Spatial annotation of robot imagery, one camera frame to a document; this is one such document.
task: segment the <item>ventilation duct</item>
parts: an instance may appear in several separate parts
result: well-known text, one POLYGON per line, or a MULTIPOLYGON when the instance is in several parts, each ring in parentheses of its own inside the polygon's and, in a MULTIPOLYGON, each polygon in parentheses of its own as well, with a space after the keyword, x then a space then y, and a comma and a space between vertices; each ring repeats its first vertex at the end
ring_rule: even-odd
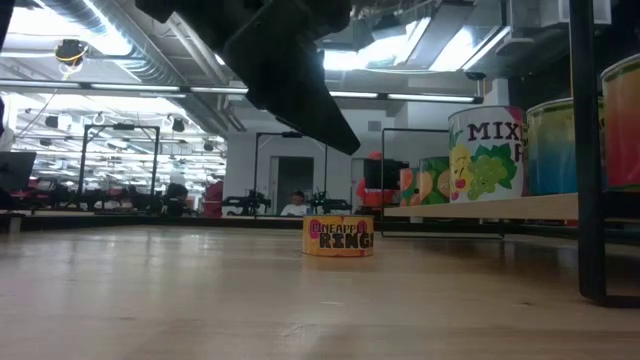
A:
MULTIPOLYGON (((151 43, 129 15, 112 0, 94 2, 90 0, 38 0, 38 2, 67 21, 83 26, 97 37, 106 37, 109 31, 117 29, 119 35, 132 45, 132 51, 127 56, 135 58, 131 61, 118 61, 117 64, 142 83, 184 84, 180 73, 151 43)), ((215 111, 212 112, 213 109, 210 109, 195 95, 188 95, 182 99, 171 99, 171 101, 190 113, 202 130, 208 133, 220 133, 228 130, 223 117, 215 111)))

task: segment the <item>black metal frame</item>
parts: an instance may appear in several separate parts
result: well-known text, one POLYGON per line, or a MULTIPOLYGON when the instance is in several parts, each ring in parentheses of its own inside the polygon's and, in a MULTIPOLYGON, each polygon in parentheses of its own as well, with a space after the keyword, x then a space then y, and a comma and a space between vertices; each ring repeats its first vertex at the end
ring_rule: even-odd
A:
POLYGON ((638 214, 637 210, 626 214, 618 210, 612 215, 613 202, 627 203, 632 195, 602 192, 593 2, 570 0, 569 12, 576 153, 580 154, 576 159, 580 294, 602 306, 640 307, 639 297, 607 294, 604 219, 638 214))
MULTIPOLYGON (((412 132, 412 133, 430 133, 430 134, 449 134, 449 130, 440 130, 440 129, 408 129, 408 128, 385 128, 382 129, 382 160, 380 160, 381 164, 380 164, 380 191, 384 192, 385 188, 384 188, 384 159, 385 159, 385 134, 386 132, 412 132)), ((384 217, 384 213, 385 213, 385 209, 387 208, 386 204, 382 204, 382 213, 380 216, 380 234, 382 236, 385 236, 384 234, 384 229, 385 229, 385 217, 384 217)), ((474 232, 469 232, 468 230, 466 230, 467 227, 460 227, 460 232, 459 233, 474 233, 474 232)), ((488 240, 504 240, 504 226, 503 226, 503 221, 499 220, 498 224, 497 224, 497 234, 498 236, 496 238, 487 238, 488 240)), ((416 239, 416 238, 423 238, 423 239, 431 239, 431 238, 437 238, 437 239, 473 239, 472 236, 443 236, 443 235, 436 235, 436 236, 428 236, 428 235, 390 235, 394 238, 408 238, 408 239, 416 239)))
POLYGON ((153 151, 153 169, 151 170, 151 191, 150 195, 155 194, 156 188, 156 173, 158 172, 158 151, 160 146, 160 127, 159 126, 137 126, 130 124, 114 124, 114 125, 85 125, 84 126, 84 136, 82 138, 82 157, 80 159, 80 179, 78 179, 78 195, 82 195, 82 191, 84 190, 84 167, 87 161, 87 145, 100 134, 105 129, 113 129, 113 130, 126 130, 131 131, 135 129, 145 130, 155 130, 156 138, 154 143, 154 151, 153 151), (89 131, 91 129, 100 129, 98 133, 89 138, 89 131))
MULTIPOLYGON (((256 193, 258 190, 258 152, 260 151, 260 138, 262 136, 280 136, 282 138, 286 137, 287 132, 258 132, 256 133, 256 143, 255 143, 255 151, 253 155, 253 192, 256 193)), ((327 192, 327 163, 329 161, 329 146, 324 144, 324 192, 327 192)), ((253 215, 254 219, 258 219, 258 214, 253 215)))

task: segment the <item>person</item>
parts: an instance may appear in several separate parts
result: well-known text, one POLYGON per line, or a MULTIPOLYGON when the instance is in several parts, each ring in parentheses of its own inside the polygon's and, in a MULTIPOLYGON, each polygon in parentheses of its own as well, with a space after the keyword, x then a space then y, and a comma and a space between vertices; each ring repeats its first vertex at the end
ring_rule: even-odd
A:
MULTIPOLYGON (((382 160, 382 153, 380 151, 374 151, 369 155, 370 160, 382 160)), ((380 189, 367 188, 365 178, 360 180, 356 195, 360 199, 360 209, 358 213, 371 213, 380 211, 383 204, 393 203, 393 198, 396 195, 396 190, 385 189, 382 192, 380 189)))
POLYGON ((282 209, 281 216, 304 216, 309 211, 309 206, 304 203, 302 191, 295 191, 291 194, 291 204, 282 209))

